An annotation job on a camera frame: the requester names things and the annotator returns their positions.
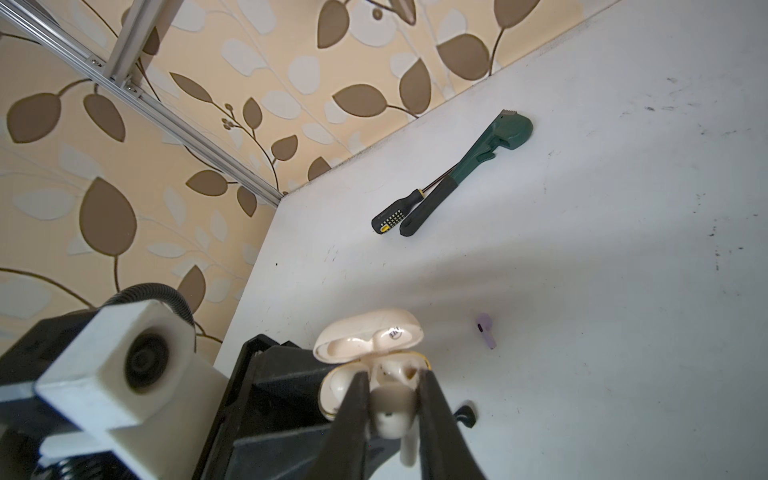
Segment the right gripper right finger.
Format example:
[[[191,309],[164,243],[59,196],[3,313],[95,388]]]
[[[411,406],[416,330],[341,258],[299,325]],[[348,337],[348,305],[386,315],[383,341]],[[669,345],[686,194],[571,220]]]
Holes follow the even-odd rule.
[[[485,479],[431,370],[419,372],[417,395],[421,478]]]

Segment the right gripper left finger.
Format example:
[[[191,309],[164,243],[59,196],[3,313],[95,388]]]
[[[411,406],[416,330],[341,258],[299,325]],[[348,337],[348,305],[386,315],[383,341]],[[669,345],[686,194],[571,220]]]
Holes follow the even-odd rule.
[[[368,374],[356,373],[307,480],[365,477],[369,394]]]

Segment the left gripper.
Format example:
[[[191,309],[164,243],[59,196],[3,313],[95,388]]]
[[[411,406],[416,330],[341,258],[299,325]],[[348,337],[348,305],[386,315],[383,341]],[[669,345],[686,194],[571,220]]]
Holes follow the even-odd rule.
[[[214,417],[196,479],[369,479],[398,454],[397,440],[366,425],[338,435],[320,412],[330,364],[259,334],[240,350]]]

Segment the cream earbud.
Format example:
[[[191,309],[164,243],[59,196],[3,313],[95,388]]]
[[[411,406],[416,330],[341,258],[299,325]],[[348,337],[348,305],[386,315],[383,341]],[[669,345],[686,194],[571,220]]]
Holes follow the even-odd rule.
[[[370,420],[375,433],[400,442],[400,461],[405,467],[416,464],[419,448],[418,399],[411,388],[385,384],[370,394]]]

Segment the cream earbud charging case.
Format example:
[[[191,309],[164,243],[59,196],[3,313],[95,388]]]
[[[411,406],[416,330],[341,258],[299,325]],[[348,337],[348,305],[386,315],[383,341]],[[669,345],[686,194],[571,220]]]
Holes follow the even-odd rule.
[[[376,389],[388,383],[414,390],[419,372],[432,368],[415,347],[424,330],[409,311],[379,309],[338,320],[327,326],[312,349],[316,360],[333,367],[318,392],[318,408],[327,419],[336,417],[352,378],[359,372]]]

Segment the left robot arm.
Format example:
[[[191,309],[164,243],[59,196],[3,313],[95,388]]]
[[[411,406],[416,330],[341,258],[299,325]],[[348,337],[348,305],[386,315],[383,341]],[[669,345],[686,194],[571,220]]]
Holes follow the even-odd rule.
[[[230,375],[194,332],[162,284],[44,320],[1,358],[1,420],[78,476],[107,454],[140,479],[368,479],[414,463],[426,363],[410,312],[337,321],[311,349],[258,335]]]

